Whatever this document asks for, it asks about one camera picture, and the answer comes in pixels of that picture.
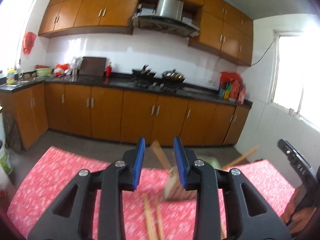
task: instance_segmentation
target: range hood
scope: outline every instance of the range hood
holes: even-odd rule
[[[199,28],[181,21],[183,1],[159,0],[155,14],[140,14],[132,17],[133,27],[196,37]]]

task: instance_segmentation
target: tiled wall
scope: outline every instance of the tiled wall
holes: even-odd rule
[[[217,89],[221,71],[236,72],[237,66],[217,56],[188,47],[187,38],[167,33],[135,29],[126,34],[82,34],[51,38],[46,64],[68,62],[73,56],[107,57],[113,71],[132,73],[149,65],[156,77],[176,68],[186,82]]]
[[[49,1],[50,0],[36,0],[26,27],[26,32],[33,32],[34,34],[38,35],[42,17]],[[35,65],[37,64],[45,64],[48,43],[48,38],[37,37],[30,55],[24,55],[21,51],[21,68],[25,72],[33,71],[35,69]]]
[[[257,62],[270,46],[274,32],[303,31],[309,22],[314,21],[318,21],[315,15],[306,14],[255,20],[252,63]],[[279,139],[288,140],[313,168],[317,169],[320,164],[320,134],[296,117],[289,116],[283,108],[269,103],[276,60],[275,49],[273,45],[255,66],[238,67],[253,106],[236,149],[245,153],[260,145],[259,150],[249,160],[268,159],[296,187],[301,184],[300,179],[289,165],[286,156],[277,148],[277,142]]]

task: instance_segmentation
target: window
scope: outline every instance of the window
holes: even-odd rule
[[[4,0],[0,5],[0,69],[12,68],[20,59],[22,39],[34,0]]]
[[[277,39],[278,63],[272,101],[292,108],[305,122],[320,128],[320,29]]]

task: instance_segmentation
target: patterned tablecloth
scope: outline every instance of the patterned tablecloth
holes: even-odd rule
[[[27,238],[29,231],[44,210],[80,169],[85,168],[94,172],[102,170],[107,166],[108,163],[84,158],[51,147],[37,162],[19,187],[7,212],[9,218],[20,233]],[[276,168],[266,160],[238,166],[238,168],[259,190],[276,213],[281,215],[294,188],[282,177]],[[142,194],[148,193],[151,211],[155,219],[154,196],[158,195],[161,198],[161,190],[168,175],[169,172],[165,170],[143,169],[138,189],[135,192],[123,192],[126,239],[148,239]],[[219,192],[219,197],[221,221],[225,229],[226,218],[221,191]],[[99,203],[100,192],[97,194],[95,205],[94,239],[97,239],[98,234]],[[162,202],[160,209],[167,240],[192,239],[196,201]]]

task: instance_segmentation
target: cable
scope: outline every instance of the cable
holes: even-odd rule
[[[211,79],[210,79],[209,82],[208,82],[209,84],[212,82],[213,75],[214,75],[214,71],[216,70],[216,66],[217,66],[217,63],[218,63],[219,59],[221,59],[221,57],[219,57],[219,58],[217,59],[216,63],[214,64],[213,73],[212,73]]]
[[[264,55],[268,52],[268,50],[271,48],[272,44],[275,42],[275,39],[271,42],[269,48],[267,48],[266,52],[262,55],[261,59],[259,59],[256,63],[252,64],[250,67],[258,64],[260,62],[260,60],[262,60],[262,58],[264,57]]]

